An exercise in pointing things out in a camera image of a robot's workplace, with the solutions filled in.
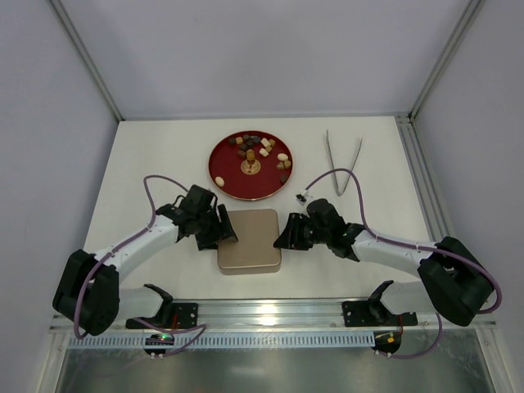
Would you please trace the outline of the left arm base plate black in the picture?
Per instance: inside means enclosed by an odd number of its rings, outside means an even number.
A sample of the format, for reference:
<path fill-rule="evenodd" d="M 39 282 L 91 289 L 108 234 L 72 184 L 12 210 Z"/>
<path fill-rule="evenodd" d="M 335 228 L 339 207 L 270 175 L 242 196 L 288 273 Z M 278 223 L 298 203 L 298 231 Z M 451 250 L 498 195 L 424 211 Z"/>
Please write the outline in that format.
<path fill-rule="evenodd" d="M 157 328 L 189 329 L 197 325 L 198 310 L 197 303 L 171 302 L 162 305 L 154 317 L 140 319 Z"/>

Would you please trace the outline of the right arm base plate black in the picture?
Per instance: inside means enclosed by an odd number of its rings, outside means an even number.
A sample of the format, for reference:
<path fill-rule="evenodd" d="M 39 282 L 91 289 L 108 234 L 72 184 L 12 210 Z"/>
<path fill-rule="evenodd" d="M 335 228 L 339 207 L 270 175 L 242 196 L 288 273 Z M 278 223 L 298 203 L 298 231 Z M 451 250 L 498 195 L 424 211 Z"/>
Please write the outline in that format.
<path fill-rule="evenodd" d="M 347 300 L 341 303 L 341 311 L 347 328 L 418 325 L 415 313 L 393 314 L 379 300 Z"/>

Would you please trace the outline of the gold tin lid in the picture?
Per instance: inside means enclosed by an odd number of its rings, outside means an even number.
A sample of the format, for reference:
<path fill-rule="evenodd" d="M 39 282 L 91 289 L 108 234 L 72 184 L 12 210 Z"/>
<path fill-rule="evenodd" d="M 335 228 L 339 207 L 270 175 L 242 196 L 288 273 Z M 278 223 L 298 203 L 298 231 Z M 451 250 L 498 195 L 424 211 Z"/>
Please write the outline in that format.
<path fill-rule="evenodd" d="M 238 242 L 219 244 L 218 266 L 281 265 L 281 251 L 273 247 L 279 236 L 278 213 L 275 210 L 236 210 L 228 215 Z"/>

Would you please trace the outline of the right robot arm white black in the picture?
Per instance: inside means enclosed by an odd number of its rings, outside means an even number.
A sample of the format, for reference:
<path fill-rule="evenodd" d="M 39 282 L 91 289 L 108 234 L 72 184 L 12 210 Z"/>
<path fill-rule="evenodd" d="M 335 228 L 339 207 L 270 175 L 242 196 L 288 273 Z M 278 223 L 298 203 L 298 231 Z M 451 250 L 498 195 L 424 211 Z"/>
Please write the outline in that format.
<path fill-rule="evenodd" d="M 495 290 L 481 265 L 457 239 L 445 237 L 437 243 L 388 240 L 371 234 L 362 224 L 345 222 L 324 198 L 310 202 L 304 214 L 289 214 L 273 245 L 293 251 L 325 245 L 338 258 L 379 264 L 414 276 L 414 282 L 384 282 L 372 294 L 391 314 L 435 311 L 465 327 Z"/>

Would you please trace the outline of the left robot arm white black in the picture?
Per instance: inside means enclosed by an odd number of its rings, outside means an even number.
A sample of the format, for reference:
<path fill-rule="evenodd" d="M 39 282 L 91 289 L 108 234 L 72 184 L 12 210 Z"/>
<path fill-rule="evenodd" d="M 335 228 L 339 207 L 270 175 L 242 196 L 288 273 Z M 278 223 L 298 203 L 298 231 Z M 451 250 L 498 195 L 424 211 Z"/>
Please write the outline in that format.
<path fill-rule="evenodd" d="M 73 252 L 52 308 L 74 324 L 79 339 L 98 336 L 121 320 L 129 328 L 166 328 L 175 314 L 174 298 L 167 291 L 153 284 L 134 289 L 121 285 L 141 264 L 186 237 L 194 237 L 200 251 L 237 240 L 225 205 L 197 185 L 172 203 L 152 207 L 147 225 L 128 238 L 94 253 Z"/>

